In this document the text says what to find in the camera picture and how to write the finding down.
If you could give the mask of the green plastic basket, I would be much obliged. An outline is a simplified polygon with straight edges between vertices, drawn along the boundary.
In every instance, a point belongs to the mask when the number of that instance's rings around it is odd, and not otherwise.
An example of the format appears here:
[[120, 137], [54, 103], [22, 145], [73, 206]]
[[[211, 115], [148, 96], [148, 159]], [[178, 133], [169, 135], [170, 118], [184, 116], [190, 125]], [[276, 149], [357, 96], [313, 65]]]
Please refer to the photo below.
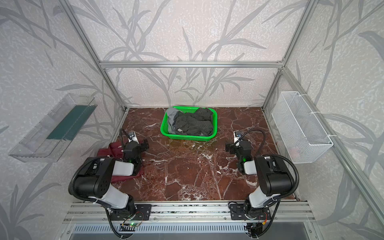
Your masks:
[[161, 133], [174, 140], [211, 140], [217, 134], [218, 114], [211, 108], [170, 107], [161, 124]]

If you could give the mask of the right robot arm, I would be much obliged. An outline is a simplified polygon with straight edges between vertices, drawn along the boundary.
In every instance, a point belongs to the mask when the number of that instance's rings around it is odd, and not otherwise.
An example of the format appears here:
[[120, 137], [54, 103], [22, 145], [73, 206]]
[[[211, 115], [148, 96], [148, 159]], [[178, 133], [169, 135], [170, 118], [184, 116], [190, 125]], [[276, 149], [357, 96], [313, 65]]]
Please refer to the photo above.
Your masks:
[[232, 220], [262, 220], [263, 224], [272, 220], [270, 207], [293, 194], [300, 176], [295, 165], [281, 155], [251, 155], [251, 143], [240, 141], [226, 144], [226, 152], [236, 155], [237, 167], [244, 175], [256, 175], [259, 186], [250, 193], [244, 203], [229, 203]]

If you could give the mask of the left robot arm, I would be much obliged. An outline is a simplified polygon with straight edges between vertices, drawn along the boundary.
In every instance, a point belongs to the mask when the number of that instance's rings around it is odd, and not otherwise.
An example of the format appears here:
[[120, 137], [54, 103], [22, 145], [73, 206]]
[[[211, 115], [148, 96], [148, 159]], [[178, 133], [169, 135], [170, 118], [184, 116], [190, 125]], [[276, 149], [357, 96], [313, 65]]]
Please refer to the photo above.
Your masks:
[[134, 178], [142, 172], [142, 153], [149, 149], [147, 140], [142, 142], [114, 142], [100, 149], [96, 157], [88, 157], [76, 170], [68, 191], [78, 200], [101, 205], [109, 222], [147, 221], [150, 204], [135, 204], [133, 196], [112, 185], [120, 178]]

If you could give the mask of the dark grey striped shirt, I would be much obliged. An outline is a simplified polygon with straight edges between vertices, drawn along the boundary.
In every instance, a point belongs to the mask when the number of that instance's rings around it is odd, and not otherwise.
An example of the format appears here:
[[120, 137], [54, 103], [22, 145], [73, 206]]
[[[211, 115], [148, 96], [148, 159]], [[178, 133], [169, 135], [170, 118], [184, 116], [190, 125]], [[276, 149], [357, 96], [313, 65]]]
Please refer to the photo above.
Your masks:
[[198, 108], [194, 113], [179, 111], [174, 121], [176, 135], [208, 137], [214, 131], [213, 112], [209, 109]]

